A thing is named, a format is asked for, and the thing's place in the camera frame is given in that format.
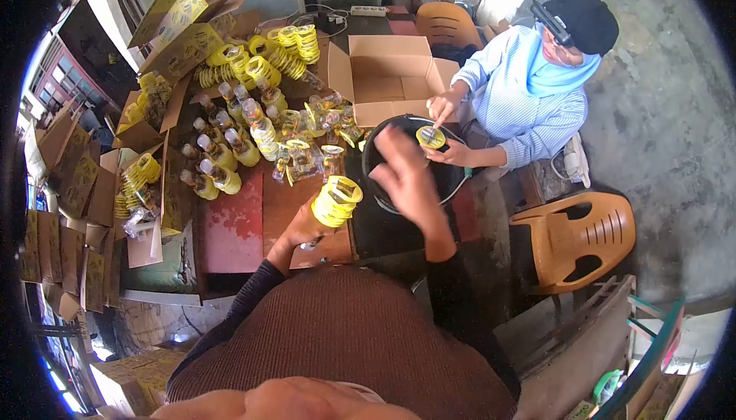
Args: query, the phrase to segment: orange plastic chair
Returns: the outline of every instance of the orange plastic chair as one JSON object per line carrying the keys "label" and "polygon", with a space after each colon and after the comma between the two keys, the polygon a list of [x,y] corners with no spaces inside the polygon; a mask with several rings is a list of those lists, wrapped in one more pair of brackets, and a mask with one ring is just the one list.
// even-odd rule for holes
{"label": "orange plastic chair", "polygon": [[[567,208],[590,204],[590,212],[570,220]],[[634,248],[636,231],[629,202],[619,195],[585,192],[513,215],[509,225],[529,225],[539,286],[532,294],[561,294],[590,284],[611,271]],[[594,255],[601,266],[566,282],[575,260]]]}
{"label": "orange plastic chair", "polygon": [[467,11],[447,2],[424,3],[417,10],[417,31],[430,45],[450,43],[460,48],[473,44],[483,49],[481,37]]}

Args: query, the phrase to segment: black bucket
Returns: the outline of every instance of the black bucket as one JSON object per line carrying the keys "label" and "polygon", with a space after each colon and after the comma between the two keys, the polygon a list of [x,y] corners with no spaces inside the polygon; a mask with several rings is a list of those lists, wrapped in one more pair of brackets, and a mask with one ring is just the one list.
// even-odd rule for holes
{"label": "black bucket", "polygon": [[[419,128],[422,126],[432,126],[434,125],[434,121],[431,121],[428,118],[414,117],[410,115],[389,118],[376,126],[375,130],[371,132],[370,136],[366,140],[365,147],[363,148],[362,163],[365,182],[368,182],[368,185],[371,186],[373,194],[375,195],[375,201],[379,206],[390,213],[399,214],[399,211],[394,207],[394,204],[391,202],[391,198],[389,198],[389,195],[383,187],[368,176],[368,174],[373,171],[374,167],[386,162],[378,149],[375,148],[373,139],[375,139],[376,135],[389,123],[401,130],[404,130],[411,139],[414,139]],[[459,138],[455,133],[444,126],[440,126],[439,129],[446,138],[455,139],[458,142],[465,143],[463,139]],[[447,149],[449,149],[449,146],[445,144],[439,148],[439,151],[446,151]],[[437,163],[434,161],[430,162],[428,167],[434,177],[434,184],[437,186],[437,194],[439,195],[439,201],[442,205],[447,204],[453,196],[455,196],[455,193],[463,182],[465,182],[465,180],[470,176],[471,172],[471,169],[469,168],[447,165],[445,163]]]}

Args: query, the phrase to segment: blue striped shirt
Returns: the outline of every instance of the blue striped shirt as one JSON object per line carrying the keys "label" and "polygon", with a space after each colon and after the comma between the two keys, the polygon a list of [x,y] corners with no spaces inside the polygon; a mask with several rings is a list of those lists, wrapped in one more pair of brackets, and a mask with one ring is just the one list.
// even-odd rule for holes
{"label": "blue striped shirt", "polygon": [[475,117],[506,151],[508,169],[552,158],[580,129],[588,112],[583,87],[536,98],[516,82],[510,61],[519,50],[516,37],[523,32],[535,30],[513,26],[499,34],[470,57],[450,83],[468,84]]}

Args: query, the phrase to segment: brown sweater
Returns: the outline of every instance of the brown sweater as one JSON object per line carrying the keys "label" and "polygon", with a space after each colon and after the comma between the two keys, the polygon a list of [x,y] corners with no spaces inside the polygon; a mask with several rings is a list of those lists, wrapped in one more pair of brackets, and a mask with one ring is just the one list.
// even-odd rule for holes
{"label": "brown sweater", "polygon": [[319,268],[285,281],[229,340],[192,351],[169,381],[172,402],[304,376],[372,388],[425,420],[515,412],[509,389],[478,351],[428,320],[407,289],[370,270]]}

